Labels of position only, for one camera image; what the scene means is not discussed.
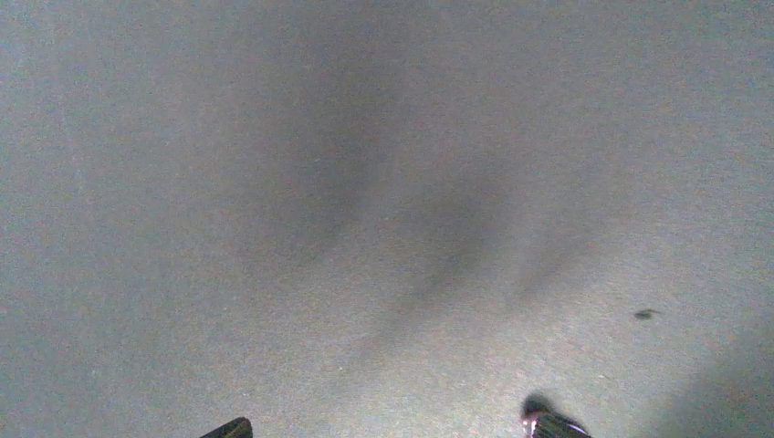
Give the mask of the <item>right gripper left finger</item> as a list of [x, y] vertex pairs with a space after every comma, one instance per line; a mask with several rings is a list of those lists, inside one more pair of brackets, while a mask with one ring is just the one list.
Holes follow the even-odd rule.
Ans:
[[246, 417], [237, 417], [200, 438], [253, 438], [253, 427]]

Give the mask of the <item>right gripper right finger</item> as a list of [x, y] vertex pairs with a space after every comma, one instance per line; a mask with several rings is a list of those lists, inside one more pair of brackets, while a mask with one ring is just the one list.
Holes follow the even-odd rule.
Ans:
[[531, 417], [532, 438], [591, 438], [577, 423], [549, 412], [535, 413]]

